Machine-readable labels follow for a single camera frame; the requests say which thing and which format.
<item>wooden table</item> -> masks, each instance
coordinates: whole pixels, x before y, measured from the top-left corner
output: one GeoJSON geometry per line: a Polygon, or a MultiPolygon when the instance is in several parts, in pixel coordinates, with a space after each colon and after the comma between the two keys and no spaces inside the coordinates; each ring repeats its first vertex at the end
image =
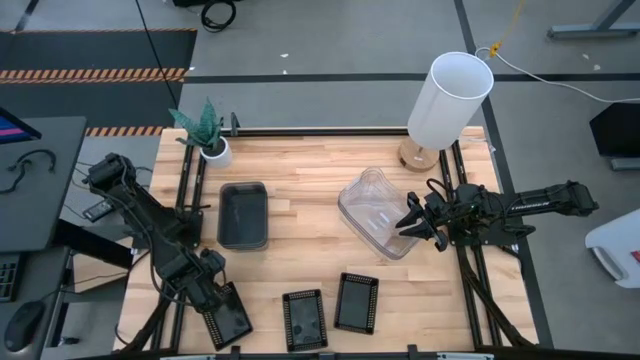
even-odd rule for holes
{"type": "MultiPolygon", "coordinates": [[[[151,193],[174,206],[183,145],[183,130],[165,130],[151,182],[151,193]]],[[[422,241],[399,261],[378,257],[340,219],[339,192],[368,167],[382,169],[402,192],[428,193],[425,180],[441,179],[438,166],[412,173],[397,159],[401,136],[304,136],[231,138],[233,163],[206,171],[202,204],[202,245],[227,259],[233,281],[254,327],[234,345],[243,353],[286,353],[281,296],[319,288],[328,320],[333,352],[402,352],[407,344],[420,351],[472,350],[460,271],[455,250],[439,253],[433,241],[422,241]],[[262,252],[231,252],[216,241],[218,195],[225,183],[262,181],[269,194],[269,248],[262,252]],[[380,279],[375,334],[361,335],[333,328],[340,273],[380,279]]],[[[498,191],[495,171],[481,127],[467,127],[460,139],[470,183],[498,191]]],[[[194,152],[194,160],[199,154],[194,152]]],[[[190,179],[195,181],[195,166],[190,179]]],[[[520,332],[535,342],[536,333],[518,261],[495,247],[485,247],[494,298],[520,332]]],[[[155,307],[148,258],[132,271],[120,316],[120,334],[131,339],[155,307]]],[[[483,337],[489,343],[485,312],[479,300],[483,337]]],[[[165,320],[163,346],[169,344],[174,311],[165,320]]],[[[116,340],[115,348],[121,348],[116,340]]],[[[181,354],[214,353],[201,315],[186,308],[181,354]]]]}

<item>desk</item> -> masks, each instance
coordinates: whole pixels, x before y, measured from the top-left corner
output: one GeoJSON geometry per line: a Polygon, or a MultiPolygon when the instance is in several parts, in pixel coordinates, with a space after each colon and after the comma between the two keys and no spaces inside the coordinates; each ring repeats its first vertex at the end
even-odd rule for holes
{"type": "MultiPolygon", "coordinates": [[[[175,141],[183,130],[165,130],[150,191],[165,206],[173,206],[184,157],[175,141]]],[[[425,180],[441,179],[438,167],[412,173],[400,166],[398,146],[403,136],[288,136],[231,138],[233,163],[209,168],[204,178],[205,210],[202,245],[227,259],[227,278],[233,281],[254,327],[239,340],[243,353],[286,353],[281,296],[322,290],[329,347],[333,352],[405,352],[407,344],[420,351],[473,350],[455,249],[439,253],[433,241],[420,242],[407,256],[390,261],[376,256],[342,221],[339,192],[367,167],[379,167],[401,191],[428,189],[425,180]],[[262,181],[269,194],[269,248],[238,253],[216,242],[218,195],[229,182],[262,181]],[[380,279],[375,334],[360,335],[331,325],[340,273],[352,272],[380,279]]],[[[464,130],[460,145],[470,183],[497,191],[495,171],[482,128],[464,130]]],[[[194,152],[194,161],[199,155],[194,152]]],[[[449,156],[453,169],[453,156],[449,156]]],[[[195,179],[195,169],[190,179],[195,179]]],[[[494,298],[529,340],[536,333],[518,261],[486,247],[485,258],[494,298]]],[[[148,259],[131,273],[120,334],[131,339],[153,310],[158,294],[151,285],[148,259]]],[[[477,301],[485,343],[488,325],[477,301]]],[[[165,320],[163,347],[168,347],[174,311],[165,320]]],[[[121,348],[117,340],[114,348],[121,348]]],[[[179,346],[181,354],[213,353],[202,317],[186,308],[179,346]]]]}
{"type": "Polygon", "coordinates": [[[128,269],[129,249],[103,239],[59,219],[80,146],[86,119],[82,117],[26,119],[42,139],[0,145],[0,186],[13,183],[16,174],[6,168],[24,153],[49,149],[56,154],[55,172],[48,171],[50,160],[44,154],[29,157],[33,164],[15,192],[0,195],[0,241],[2,252],[29,252],[24,274],[14,302],[0,304],[0,333],[15,311],[25,302],[44,299],[46,310],[32,344],[10,353],[0,344],[1,359],[39,359],[45,346],[57,345],[67,304],[53,293],[63,282],[70,249],[128,269]]]}

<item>clear plastic container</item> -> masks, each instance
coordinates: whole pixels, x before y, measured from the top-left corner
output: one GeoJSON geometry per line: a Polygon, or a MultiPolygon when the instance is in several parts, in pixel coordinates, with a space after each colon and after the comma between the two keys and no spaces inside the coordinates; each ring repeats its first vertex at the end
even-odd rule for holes
{"type": "Polygon", "coordinates": [[[378,168],[368,168],[342,190],[338,207],[358,237],[389,259],[401,259],[420,241],[399,235],[396,223],[409,213],[406,194],[378,168]]]}

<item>green plant leaf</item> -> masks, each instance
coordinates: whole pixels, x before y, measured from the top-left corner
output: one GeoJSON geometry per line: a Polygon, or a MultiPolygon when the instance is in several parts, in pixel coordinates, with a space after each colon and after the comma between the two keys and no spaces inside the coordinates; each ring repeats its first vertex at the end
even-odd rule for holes
{"type": "Polygon", "coordinates": [[[202,109],[202,115],[200,115],[200,129],[202,132],[206,132],[208,137],[213,136],[217,119],[216,110],[211,104],[211,100],[207,97],[207,102],[202,109]]]}
{"type": "Polygon", "coordinates": [[[215,147],[218,145],[218,141],[220,140],[220,130],[222,128],[223,121],[224,121],[224,117],[220,118],[220,121],[218,121],[214,125],[213,136],[211,136],[211,139],[209,141],[209,144],[213,149],[215,149],[215,147]]]}
{"type": "Polygon", "coordinates": [[[189,136],[195,142],[201,144],[207,143],[209,137],[206,136],[206,134],[202,134],[200,132],[198,124],[191,120],[187,115],[175,109],[169,109],[169,113],[171,113],[171,116],[173,116],[173,119],[175,121],[177,121],[185,130],[187,130],[187,133],[189,133],[189,136]]]}

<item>table lamp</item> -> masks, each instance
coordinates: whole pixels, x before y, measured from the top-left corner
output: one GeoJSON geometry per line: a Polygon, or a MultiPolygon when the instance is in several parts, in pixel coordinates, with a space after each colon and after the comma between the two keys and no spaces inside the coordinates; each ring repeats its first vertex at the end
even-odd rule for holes
{"type": "Polygon", "coordinates": [[[409,137],[398,150],[402,165],[416,172],[431,169],[440,150],[456,141],[492,87],[491,69],[476,56],[438,56],[409,117],[409,137]]]}

